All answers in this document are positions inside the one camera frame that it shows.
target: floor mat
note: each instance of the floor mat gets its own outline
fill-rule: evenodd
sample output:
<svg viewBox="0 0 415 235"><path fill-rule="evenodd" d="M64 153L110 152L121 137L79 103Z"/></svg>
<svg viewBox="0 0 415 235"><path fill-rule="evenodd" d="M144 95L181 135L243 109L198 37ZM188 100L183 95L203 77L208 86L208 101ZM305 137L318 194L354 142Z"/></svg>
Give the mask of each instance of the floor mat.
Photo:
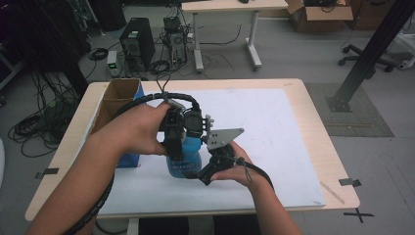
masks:
<svg viewBox="0 0 415 235"><path fill-rule="evenodd" d="M393 137L393 133L362 87L357 89L348 103L351 113L331 112L325 98L333 97L340 86L341 84L337 83L305 85L330 136Z"/></svg>

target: office chair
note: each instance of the office chair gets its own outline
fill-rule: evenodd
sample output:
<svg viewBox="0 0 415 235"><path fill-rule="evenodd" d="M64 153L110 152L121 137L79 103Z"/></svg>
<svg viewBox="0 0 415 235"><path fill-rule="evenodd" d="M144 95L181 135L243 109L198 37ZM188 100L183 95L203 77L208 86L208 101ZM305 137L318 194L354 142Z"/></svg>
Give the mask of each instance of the office chair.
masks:
<svg viewBox="0 0 415 235"><path fill-rule="evenodd" d="M346 61L357 61L357 59L359 59L359 56L362 54L362 50L360 50L359 48L353 46L353 45L348 45L345 48L343 48L343 53L348 53L349 51L353 51L354 53L357 54L357 56L347 56L342 58L341 60L339 60L338 65L339 66L344 66L346 64ZM396 67L396 64L384 59L379 59L377 61L377 64L386 66L384 68L385 72L391 72L393 71L393 69ZM375 74L376 70L375 67L372 68L371 72L369 72L369 74L367 74L366 79L369 79L373 76L373 74Z"/></svg>

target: desk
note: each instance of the desk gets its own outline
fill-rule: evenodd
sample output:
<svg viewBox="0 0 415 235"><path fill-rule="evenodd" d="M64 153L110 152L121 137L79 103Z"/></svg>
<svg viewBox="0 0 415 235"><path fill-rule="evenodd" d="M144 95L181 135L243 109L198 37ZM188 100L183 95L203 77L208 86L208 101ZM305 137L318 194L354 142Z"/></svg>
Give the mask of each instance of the desk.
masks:
<svg viewBox="0 0 415 235"><path fill-rule="evenodd" d="M69 125L69 129L50 163L50 168L58 167L58 174L44 176L25 218L32 220L46 199L67 173L76 155L86 129L94 117L94 112L107 88L107 82L97 82L89 85L76 113ZM153 81L143 82L144 90L149 93L158 91ZM314 105L299 79L237 79L237 80L174 80L168 83L169 90L207 90L207 89L283 89L291 105L297 121L305 149L308 152L312 166L321 186L326 205L324 207L288 208L290 211L353 209L359 205L359 200L352 186L341 186L339 179L347 178L346 171L328 136L324 125L314 108ZM254 209L239 211L253 212ZM100 217L134 217L134 216L167 216L183 214L213 214L215 211L194 211L192 213L125 213L107 214Z"/></svg>
<svg viewBox="0 0 415 235"><path fill-rule="evenodd" d="M286 9L288 7L285 0L250 0L248 4L243 4L238 0L210 0L202 2L183 3L182 10L193 14L193 29L195 36L195 65L196 71L202 72L204 65L200 37L198 33L199 23L203 25L215 24L251 24L250 37L247 38L247 46L254 61L254 70L262 67L262 63L254 47L254 36L256 23L260 10Z"/></svg>

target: hand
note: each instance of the hand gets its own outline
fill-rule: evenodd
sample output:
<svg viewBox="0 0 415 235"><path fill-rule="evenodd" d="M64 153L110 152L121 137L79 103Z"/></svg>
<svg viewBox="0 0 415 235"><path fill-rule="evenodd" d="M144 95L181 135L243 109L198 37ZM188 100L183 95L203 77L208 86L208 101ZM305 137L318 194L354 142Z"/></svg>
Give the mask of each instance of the hand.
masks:
<svg viewBox="0 0 415 235"><path fill-rule="evenodd" d="M250 157L248 156L247 152L245 152L245 150L241 148L236 142L232 141L230 145L232 146L235 152L236 158L243 157L245 159L245 162L250 163L250 164L253 163ZM248 168L248 171L250 173L250 176L253 182L255 182L258 176L259 178L261 178L261 176L258 173L256 173L256 171L249 169L249 168ZM247 187L251 187L253 185L253 182L250 182L247 179L246 169L244 168L243 165L235 164L232 168L217 172L211 177L210 180L213 181L213 180L226 180L226 179L233 179Z"/></svg>
<svg viewBox="0 0 415 235"><path fill-rule="evenodd" d="M153 108L136 106L116 117L96 134L110 137L109 144L123 153L166 155L165 147L157 140L162 119L170 108L165 102Z"/></svg>

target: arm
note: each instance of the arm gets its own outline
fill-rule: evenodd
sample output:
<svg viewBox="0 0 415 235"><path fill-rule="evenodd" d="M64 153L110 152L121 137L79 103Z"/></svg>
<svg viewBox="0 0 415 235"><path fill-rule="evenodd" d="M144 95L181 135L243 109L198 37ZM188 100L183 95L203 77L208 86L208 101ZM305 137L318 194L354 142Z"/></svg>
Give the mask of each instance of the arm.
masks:
<svg viewBox="0 0 415 235"><path fill-rule="evenodd" d="M246 162L251 163L244 149L235 142L232 142L231 146L235 151L235 156L244 157ZM247 179L245 169L240 165L214 174L211 180L234 179L248 187L253 195L256 216L263 235L301 234L300 229L284 209L268 181L254 170L248 169L248 171L253 179L252 182Z"/></svg>
<svg viewBox="0 0 415 235"><path fill-rule="evenodd" d="M168 108L140 105L91 135L27 234L63 234L76 224L106 189L122 154L164 155L157 132Z"/></svg>

